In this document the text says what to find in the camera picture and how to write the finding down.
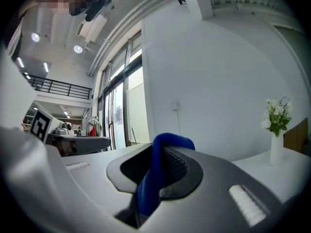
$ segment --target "white table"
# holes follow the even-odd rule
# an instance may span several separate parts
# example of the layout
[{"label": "white table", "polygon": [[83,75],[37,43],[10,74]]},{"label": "white table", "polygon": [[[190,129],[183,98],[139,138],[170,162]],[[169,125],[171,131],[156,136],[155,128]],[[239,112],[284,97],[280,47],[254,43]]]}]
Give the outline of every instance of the white table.
[{"label": "white table", "polygon": [[232,163],[269,188],[284,203],[302,191],[311,173],[311,158],[286,148],[283,151],[283,158],[276,166],[269,162],[270,151]]}]

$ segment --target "air conditioner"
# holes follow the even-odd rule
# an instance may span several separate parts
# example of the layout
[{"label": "air conditioner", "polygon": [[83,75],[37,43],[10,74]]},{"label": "air conditioner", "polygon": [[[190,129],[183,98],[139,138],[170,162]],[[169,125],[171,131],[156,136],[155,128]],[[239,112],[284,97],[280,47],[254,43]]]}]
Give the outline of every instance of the air conditioner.
[{"label": "air conditioner", "polygon": [[95,42],[107,22],[108,19],[104,18],[102,15],[98,15],[90,22],[84,20],[78,27],[77,35],[84,37],[86,43],[90,43],[90,41]]}]

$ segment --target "vase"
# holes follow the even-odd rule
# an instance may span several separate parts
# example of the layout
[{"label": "vase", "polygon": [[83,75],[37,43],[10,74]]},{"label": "vase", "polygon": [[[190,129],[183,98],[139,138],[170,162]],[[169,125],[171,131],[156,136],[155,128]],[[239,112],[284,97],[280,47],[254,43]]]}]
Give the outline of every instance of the vase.
[{"label": "vase", "polygon": [[284,145],[284,131],[280,130],[278,137],[272,133],[271,150],[270,150],[270,164],[277,165],[280,163],[283,157],[283,145]]}]

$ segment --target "blue fabric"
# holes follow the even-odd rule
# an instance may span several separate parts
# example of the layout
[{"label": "blue fabric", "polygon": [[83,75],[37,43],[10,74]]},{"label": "blue fabric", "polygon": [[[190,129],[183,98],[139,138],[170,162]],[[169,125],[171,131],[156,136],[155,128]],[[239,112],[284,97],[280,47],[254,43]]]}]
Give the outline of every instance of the blue fabric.
[{"label": "blue fabric", "polygon": [[139,212],[150,216],[159,205],[159,191],[165,186],[161,169],[161,146],[172,145],[195,150],[193,142],[185,137],[172,133],[159,134],[152,143],[150,169],[137,189]]}]

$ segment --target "red cloth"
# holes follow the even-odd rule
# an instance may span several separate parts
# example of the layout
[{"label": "red cloth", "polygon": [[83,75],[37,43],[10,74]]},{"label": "red cloth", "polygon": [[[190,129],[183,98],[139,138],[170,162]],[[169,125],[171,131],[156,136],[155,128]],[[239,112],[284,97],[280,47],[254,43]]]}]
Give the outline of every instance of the red cloth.
[{"label": "red cloth", "polygon": [[89,132],[89,136],[95,136],[95,127]]}]

